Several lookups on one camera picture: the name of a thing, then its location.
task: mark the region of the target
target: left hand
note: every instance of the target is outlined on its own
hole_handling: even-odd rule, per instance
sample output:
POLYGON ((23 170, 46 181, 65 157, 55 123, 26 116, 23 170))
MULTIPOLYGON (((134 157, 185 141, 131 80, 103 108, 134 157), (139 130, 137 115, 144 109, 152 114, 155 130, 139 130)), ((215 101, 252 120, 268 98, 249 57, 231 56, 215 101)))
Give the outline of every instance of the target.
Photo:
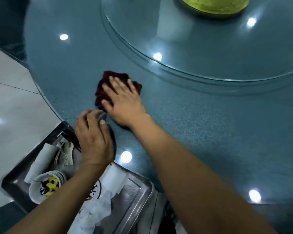
POLYGON ((104 120, 98 125, 101 110, 86 110, 77 117, 75 133, 82 150, 83 165, 106 168, 113 161, 113 142, 104 120))

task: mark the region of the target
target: finger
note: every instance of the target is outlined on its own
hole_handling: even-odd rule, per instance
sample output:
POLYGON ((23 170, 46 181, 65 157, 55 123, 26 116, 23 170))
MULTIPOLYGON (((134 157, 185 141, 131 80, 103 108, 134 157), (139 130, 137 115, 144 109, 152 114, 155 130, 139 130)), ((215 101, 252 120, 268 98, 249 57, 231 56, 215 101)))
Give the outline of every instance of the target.
POLYGON ((131 82, 131 80, 128 79, 127 82, 128 82, 128 85, 129 85, 129 88, 130 88, 131 92, 132 92, 133 94, 138 94, 138 92, 137 92, 137 90, 136 90, 136 87, 133 85, 133 83, 131 82))
POLYGON ((112 100, 117 95, 109 86, 107 86, 107 84, 102 84, 102 88, 112 100))
POLYGON ((105 108, 105 110, 107 111, 107 113, 111 114, 113 111, 112 105, 110 105, 110 103, 105 99, 103 99, 101 103, 102 103, 103 107, 105 108))
POLYGON ((121 94, 123 92, 123 90, 121 89, 121 87, 119 86, 119 84, 115 81, 114 77, 110 76, 109 77, 110 83, 113 86, 115 92, 117 94, 121 94))
POLYGON ((87 131, 88 130, 88 122, 86 119, 87 114, 91 113, 92 110, 88 109, 83 111, 77 117, 76 128, 79 132, 87 131))
POLYGON ((129 88, 119 78, 115 77, 115 81, 118 83, 118 85, 121 87, 121 89, 125 93, 129 93, 130 92, 129 88))
POLYGON ((100 128, 98 125, 98 116, 100 116, 102 112, 102 110, 94 110, 91 113, 87 114, 89 131, 92 131, 93 133, 100 133, 100 128))
POLYGON ((101 129, 101 132, 103 134, 105 144, 110 144, 112 142, 112 138, 111 138, 111 135, 110 135, 110 129, 107 126, 105 120, 100 121, 100 129, 101 129))

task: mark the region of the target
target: metal tray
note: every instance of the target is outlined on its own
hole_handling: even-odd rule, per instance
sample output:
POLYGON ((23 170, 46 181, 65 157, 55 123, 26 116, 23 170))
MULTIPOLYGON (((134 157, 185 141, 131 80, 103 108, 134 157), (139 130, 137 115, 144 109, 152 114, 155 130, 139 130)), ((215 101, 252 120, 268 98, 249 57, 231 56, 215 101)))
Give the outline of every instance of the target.
MULTIPOLYGON (((73 129, 67 122, 62 122, 24 157, 1 182, 2 190, 7 195, 11 196, 15 203, 25 213, 31 212, 37 205, 29 198, 29 184, 24 182, 24 178, 44 143, 55 144, 57 141, 62 140, 62 138, 73 142, 74 148, 78 150, 77 153, 80 153, 80 145, 73 129)), ((116 194, 111 200, 111 215, 104 218, 101 221, 101 225, 96 227, 93 233, 127 234, 137 221, 139 213, 154 191, 154 186, 150 181, 138 174, 132 173, 118 164, 115 165, 127 171, 129 173, 129 178, 121 192, 116 194)), ((74 173, 74 171, 67 171, 67 173, 73 175, 72 173, 74 173)))

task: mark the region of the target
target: yellow object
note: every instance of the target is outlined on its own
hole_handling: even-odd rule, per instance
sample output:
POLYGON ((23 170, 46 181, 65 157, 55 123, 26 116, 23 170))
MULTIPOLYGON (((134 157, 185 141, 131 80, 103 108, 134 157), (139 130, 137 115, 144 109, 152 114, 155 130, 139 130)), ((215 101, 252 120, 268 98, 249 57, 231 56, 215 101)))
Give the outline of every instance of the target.
POLYGON ((46 196, 48 197, 49 195, 52 195, 53 192, 55 192, 59 188, 59 180, 55 177, 49 177, 47 187, 50 189, 46 193, 46 196))
POLYGON ((196 11, 228 16, 241 12, 250 3, 250 0, 182 0, 196 11))

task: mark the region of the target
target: forearm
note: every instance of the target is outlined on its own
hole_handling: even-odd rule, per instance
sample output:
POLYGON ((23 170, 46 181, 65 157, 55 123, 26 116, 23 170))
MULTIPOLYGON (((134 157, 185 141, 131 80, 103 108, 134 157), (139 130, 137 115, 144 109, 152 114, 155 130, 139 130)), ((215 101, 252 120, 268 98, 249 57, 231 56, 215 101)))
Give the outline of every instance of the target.
POLYGON ((85 165, 6 234, 65 234, 105 168, 85 165))
POLYGON ((275 233, 242 197, 148 116, 131 128, 177 216, 192 233, 275 233))

